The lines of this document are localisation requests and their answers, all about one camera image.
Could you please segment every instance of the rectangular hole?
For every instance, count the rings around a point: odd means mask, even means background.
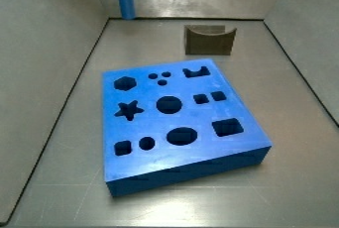
[[[223,91],[211,92],[211,95],[217,101],[227,100],[227,96]]]
[[[198,104],[205,104],[210,102],[206,94],[194,95],[194,98]]]
[[[214,129],[219,137],[226,137],[242,133],[245,128],[238,119],[233,118],[229,120],[213,122]]]
[[[122,141],[114,145],[114,151],[118,156],[129,155],[133,152],[131,142]]]

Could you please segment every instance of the blue foam block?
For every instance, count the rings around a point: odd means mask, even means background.
[[[113,195],[259,164],[271,147],[211,59],[103,74],[103,144]]]

